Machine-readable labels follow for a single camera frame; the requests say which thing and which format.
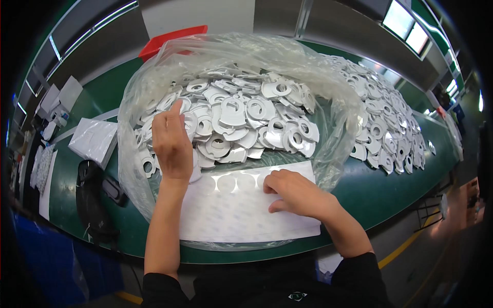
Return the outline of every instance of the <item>green workbench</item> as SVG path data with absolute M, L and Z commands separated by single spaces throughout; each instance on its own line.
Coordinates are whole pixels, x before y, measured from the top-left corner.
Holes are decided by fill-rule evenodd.
M 307 43 L 318 52 L 339 54 L 353 59 L 353 55 L 333 48 Z M 123 90 L 132 74 L 142 65 L 140 59 L 126 62 L 84 86 L 84 91 L 75 103 L 69 122 L 59 134 L 75 127 L 81 117 L 93 118 L 107 111 L 118 108 Z M 413 103 L 422 104 L 423 93 L 411 89 L 404 97 L 413 107 Z M 424 117 L 416 117 L 422 129 L 424 140 L 431 140 L 437 155 L 425 152 L 425 170 L 414 169 L 413 174 L 390 175 L 382 170 L 373 170 L 366 162 L 349 157 L 345 163 L 345 172 L 339 184 L 333 190 L 342 206 L 363 226 L 370 229 L 396 215 L 414 201 L 422 197 L 435 186 L 456 164 L 448 130 Z M 116 117 L 109 119 L 116 122 Z M 82 158 L 68 149 L 70 137 L 56 144 L 58 155 L 55 160 L 50 193 L 50 222 L 69 234 L 82 239 L 85 227 L 79 221 L 75 205 L 75 182 L 77 166 Z M 118 150 L 115 149 L 105 171 L 118 178 Z M 148 222 L 135 208 L 131 201 L 123 207 L 114 204 L 102 193 L 103 204 L 109 211 L 115 227 L 121 231 L 118 246 L 129 255 L 144 256 Z M 295 240 L 284 246 L 243 252 L 205 251 L 181 246 L 182 263 L 237 263 L 259 261 L 283 257 L 317 249 L 331 244 L 332 241 L 322 227 L 320 236 Z

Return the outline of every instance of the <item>stack of white paper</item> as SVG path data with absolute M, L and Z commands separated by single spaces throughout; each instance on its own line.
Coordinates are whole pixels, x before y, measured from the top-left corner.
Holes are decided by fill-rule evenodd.
M 320 222 L 314 218 L 268 212 L 269 205 L 281 197 L 265 194 L 263 181 L 272 170 L 280 169 L 299 172 L 315 182 L 310 161 L 203 174 L 188 186 L 181 209 L 180 239 L 261 242 L 320 235 Z

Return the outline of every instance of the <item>cable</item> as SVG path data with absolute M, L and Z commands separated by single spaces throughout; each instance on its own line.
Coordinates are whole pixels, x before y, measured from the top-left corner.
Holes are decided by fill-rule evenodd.
M 124 261 L 130 266 L 130 268 L 132 269 L 132 272 L 134 273 L 134 277 L 135 277 L 135 280 L 137 281 L 137 284 L 139 285 L 139 292 L 141 294 L 141 297 L 142 297 L 142 288 L 141 288 L 141 282 L 139 281 L 139 278 L 137 277 L 137 274 L 135 273 L 135 270 L 134 270 L 134 267 L 132 266 L 132 264 L 129 262 L 129 260 L 127 259 L 127 256 L 125 256 L 125 254 L 123 252 L 120 251 L 120 249 L 118 249 L 118 252 L 122 255 L 123 259 L 125 259 Z

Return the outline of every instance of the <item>black shirt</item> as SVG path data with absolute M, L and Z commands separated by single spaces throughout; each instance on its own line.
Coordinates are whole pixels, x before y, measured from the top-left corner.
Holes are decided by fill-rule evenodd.
M 300 272 L 264 275 L 246 270 L 198 277 L 194 289 L 189 300 L 176 279 L 148 273 L 141 307 L 391 307 L 373 253 L 341 261 L 331 285 Z

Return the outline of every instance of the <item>white box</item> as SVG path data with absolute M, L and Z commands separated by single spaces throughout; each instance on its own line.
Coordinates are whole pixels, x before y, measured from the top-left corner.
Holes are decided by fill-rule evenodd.
M 81 118 L 69 149 L 83 159 L 95 161 L 103 170 L 116 146 L 117 123 Z
M 72 107 L 81 92 L 82 86 L 80 83 L 73 76 L 70 76 L 58 95 L 60 103 L 68 112 L 72 111 Z

